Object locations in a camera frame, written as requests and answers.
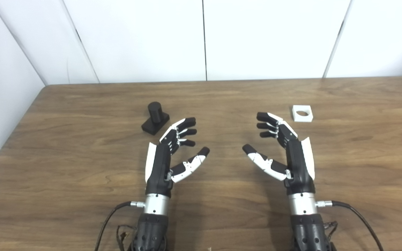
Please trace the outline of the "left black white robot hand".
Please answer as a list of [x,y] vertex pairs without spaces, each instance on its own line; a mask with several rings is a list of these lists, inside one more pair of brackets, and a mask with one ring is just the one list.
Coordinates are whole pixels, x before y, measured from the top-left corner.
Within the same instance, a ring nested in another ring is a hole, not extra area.
[[171,167],[172,156],[182,146],[193,147],[196,143],[185,138],[196,135],[195,117],[187,117],[172,124],[162,135],[157,145],[150,143],[147,153],[145,182],[146,194],[158,194],[171,198],[174,183],[190,176],[205,161],[210,153],[208,147],[203,147],[193,157]]

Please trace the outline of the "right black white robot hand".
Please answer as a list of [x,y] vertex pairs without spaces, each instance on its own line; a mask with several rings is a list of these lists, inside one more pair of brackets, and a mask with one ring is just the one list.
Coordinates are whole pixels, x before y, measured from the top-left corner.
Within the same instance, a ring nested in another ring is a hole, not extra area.
[[300,141],[297,133],[281,117],[258,112],[257,128],[261,138],[274,138],[285,149],[286,164],[258,152],[250,144],[242,147],[247,157],[266,174],[284,183],[287,195],[315,193],[315,166],[310,138]]

